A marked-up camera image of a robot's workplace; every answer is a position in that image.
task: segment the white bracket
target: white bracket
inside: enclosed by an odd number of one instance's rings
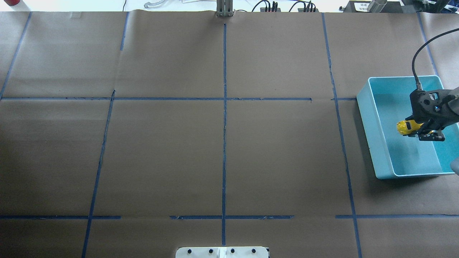
[[[217,16],[233,16],[233,0],[217,0]]]
[[[266,247],[181,247],[175,258],[269,258]]]

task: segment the blue plastic bin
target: blue plastic bin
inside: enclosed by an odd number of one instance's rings
[[[424,90],[443,89],[438,76],[419,76]],[[397,122],[412,114],[409,94],[414,77],[371,77],[357,95],[368,147],[379,179],[454,174],[459,156],[459,126],[443,130],[444,142],[419,141],[397,132]]]

